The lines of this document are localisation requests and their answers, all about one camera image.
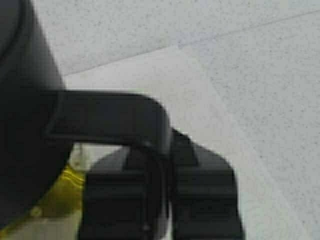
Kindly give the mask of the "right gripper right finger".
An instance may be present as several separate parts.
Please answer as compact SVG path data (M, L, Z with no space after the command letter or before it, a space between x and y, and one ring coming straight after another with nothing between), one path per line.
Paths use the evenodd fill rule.
M176 129L170 159L173 239L244 240L237 180L228 161Z

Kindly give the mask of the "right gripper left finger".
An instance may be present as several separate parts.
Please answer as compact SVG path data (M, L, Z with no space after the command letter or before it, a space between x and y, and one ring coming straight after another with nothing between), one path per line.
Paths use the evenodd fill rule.
M121 147L104 154L86 175L79 240L160 240L165 196L157 157Z

